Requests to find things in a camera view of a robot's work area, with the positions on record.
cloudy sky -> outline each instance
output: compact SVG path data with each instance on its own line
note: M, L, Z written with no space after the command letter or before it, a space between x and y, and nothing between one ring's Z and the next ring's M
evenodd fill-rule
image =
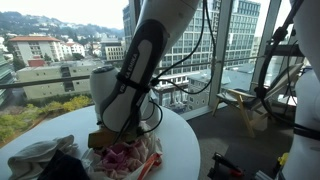
M270 0L251 0L261 3L256 35L262 34ZM109 28L123 28L122 9L128 0L0 0L0 11L18 11L23 15L44 15L60 21L97 24ZM282 1L280 26L290 10L289 0Z

floor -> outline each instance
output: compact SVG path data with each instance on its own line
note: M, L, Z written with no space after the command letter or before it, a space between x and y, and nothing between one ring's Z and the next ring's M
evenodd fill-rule
M268 120L266 130L255 131L256 137L251 138L240 113L230 107L217 110L215 117L208 113L188 122L199 140L200 180L210 179L207 174L214 165L215 152L225 155L231 162L237 161L239 167L272 172L277 158L290 150L292 142L292 128L273 120Z

chair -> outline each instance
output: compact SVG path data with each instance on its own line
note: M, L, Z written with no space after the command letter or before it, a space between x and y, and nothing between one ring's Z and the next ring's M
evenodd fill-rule
M289 66L273 80L269 87L265 86L267 88L265 100L268 100L288 85L288 69L289 77L292 82L293 79L297 79L302 66L302 63ZM215 115L217 107L221 102L224 102L231 107L235 107L240 110L241 116L249 131L249 135L255 137L253 126L268 117L268 113L265 112L264 108L261 111L262 104L260 99L255 96L255 93L249 93L241 89L226 89L225 92L217 94L216 96L217 100L213 107L212 115ZM250 118L249 112L257 113L258 117Z

towel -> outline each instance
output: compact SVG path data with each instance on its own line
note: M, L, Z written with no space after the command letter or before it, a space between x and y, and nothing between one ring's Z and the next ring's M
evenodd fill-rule
M36 178L45 169L51 158L60 150L65 154L72 154L78 148L73 144L74 136L56 138L52 141L41 141L25 147L8 160L12 171L10 179Z

round white table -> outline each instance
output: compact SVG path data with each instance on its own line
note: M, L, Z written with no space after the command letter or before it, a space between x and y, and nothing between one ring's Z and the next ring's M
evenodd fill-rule
M200 149L198 140L189 124L178 114L163 108L163 121L155 130L160 138L162 165L150 172L146 179L198 179ZM94 107L82 108L41 123L0 149L0 179L8 179L11 170L9 157L24 147L39 141L52 140L72 134L79 145L75 153L80 158L88 149L88 134L97 130Z

